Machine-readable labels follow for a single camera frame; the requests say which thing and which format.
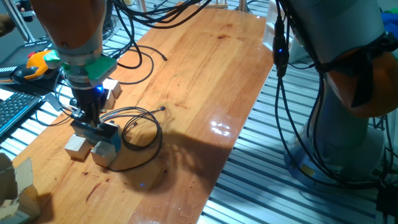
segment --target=cardboard box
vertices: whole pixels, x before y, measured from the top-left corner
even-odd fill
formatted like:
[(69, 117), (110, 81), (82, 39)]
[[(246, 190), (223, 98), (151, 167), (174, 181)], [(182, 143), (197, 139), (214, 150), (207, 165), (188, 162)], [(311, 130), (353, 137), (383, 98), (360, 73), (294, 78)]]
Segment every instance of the cardboard box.
[(32, 161), (27, 159), (15, 168), (9, 158), (0, 153), (0, 223), (25, 223), (39, 215)]

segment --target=metal grating floor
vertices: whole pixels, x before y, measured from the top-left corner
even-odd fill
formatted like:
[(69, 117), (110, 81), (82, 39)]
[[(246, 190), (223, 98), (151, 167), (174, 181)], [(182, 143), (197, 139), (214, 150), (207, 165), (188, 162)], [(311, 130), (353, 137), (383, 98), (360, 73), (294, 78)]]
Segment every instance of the metal grating floor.
[[(307, 121), (318, 91), (313, 70), (288, 69), (284, 77), (296, 127)], [(273, 69), (217, 180), (198, 223), (394, 223), (376, 211), (377, 190), (326, 194), (291, 177), (274, 116), (276, 70)], [(282, 100), (286, 138), (294, 132)]]

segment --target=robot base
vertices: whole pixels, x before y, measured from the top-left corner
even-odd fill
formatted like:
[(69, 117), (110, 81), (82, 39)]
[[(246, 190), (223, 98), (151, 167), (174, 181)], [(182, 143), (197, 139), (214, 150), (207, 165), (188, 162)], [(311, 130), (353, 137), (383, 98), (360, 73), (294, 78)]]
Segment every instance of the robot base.
[[(305, 133), (304, 126), (300, 132), (300, 137), (306, 145), (309, 152), (315, 153), (313, 150), (312, 133), (308, 138)], [(315, 164), (309, 159), (304, 149), (297, 141), (290, 145), (290, 152), (295, 159), (296, 163), (301, 169), (314, 179), (327, 182), (330, 184), (337, 184), (335, 180), (327, 177), (322, 171), (320, 171)], [(318, 149), (322, 155), (322, 159), (328, 168), (343, 177), (347, 177), (353, 181), (367, 181), (369, 180), (372, 171), (378, 165), (382, 152), (384, 149), (384, 135), (381, 130), (368, 128), (368, 133), (362, 145), (357, 148), (338, 148), (327, 144), (317, 138)], [(337, 191), (338, 188), (330, 187), (324, 184), (315, 182), (304, 174), (294, 165), (291, 161), (290, 156), (285, 152), (284, 154), (285, 164), (292, 177), (297, 179), (303, 185), (310, 189), (331, 192)]]

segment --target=metal floor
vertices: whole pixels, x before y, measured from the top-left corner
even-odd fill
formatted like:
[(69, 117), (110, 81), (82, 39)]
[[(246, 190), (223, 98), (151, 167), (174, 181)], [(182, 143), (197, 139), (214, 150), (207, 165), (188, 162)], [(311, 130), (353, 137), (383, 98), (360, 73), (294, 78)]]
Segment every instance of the metal floor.
[[(160, 0), (146, 0), (148, 10)], [(164, 7), (173, 6), (176, 0)], [(228, 0), (228, 9), (238, 1)], [(268, 3), (254, 2), (250, 10), (257, 16), (267, 16)], [(135, 39), (148, 28), (134, 23)], [(123, 47), (129, 41), (123, 29), (117, 30), (104, 49)], [(285, 168), (284, 148), (279, 138), (274, 116), (276, 75), (272, 70), (234, 145), (228, 161), (204, 207), (198, 223), (394, 223), (394, 217), (383, 217), (376, 211), (377, 190), (323, 194), (307, 189), (293, 179)], [(314, 70), (289, 68), (284, 77), (289, 109), (297, 128), (310, 114), (318, 91)], [(67, 105), (72, 97), (69, 87), (60, 85), (61, 101)], [(280, 122), (286, 138), (293, 135), (280, 101)], [(51, 123), (60, 113), (50, 105), (39, 109), (39, 119)], [(45, 127), (34, 117), (28, 117), (0, 140), (0, 151), (15, 157), (30, 144)]]

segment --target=small wooden block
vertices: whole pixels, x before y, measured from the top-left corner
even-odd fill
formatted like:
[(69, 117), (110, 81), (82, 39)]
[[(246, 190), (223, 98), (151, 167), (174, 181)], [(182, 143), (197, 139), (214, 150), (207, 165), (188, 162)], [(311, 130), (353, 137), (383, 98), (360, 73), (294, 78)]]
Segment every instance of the small wooden block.
[(120, 93), (122, 92), (122, 88), (120, 87), (120, 83), (117, 80), (110, 80), (106, 79), (102, 83), (104, 86), (104, 89), (109, 90), (113, 93), (113, 96), (115, 99), (118, 99), (120, 96)]
[(114, 158), (116, 158), (116, 150), (112, 144), (100, 141), (91, 150), (91, 155), (96, 164), (108, 167)]
[(114, 97), (112, 91), (108, 91), (108, 95), (106, 95), (106, 102), (104, 108), (107, 110), (113, 109), (114, 105)]
[(68, 143), (65, 145), (65, 150), (71, 159), (85, 160), (90, 149), (91, 145), (87, 139), (75, 134), (70, 137)]

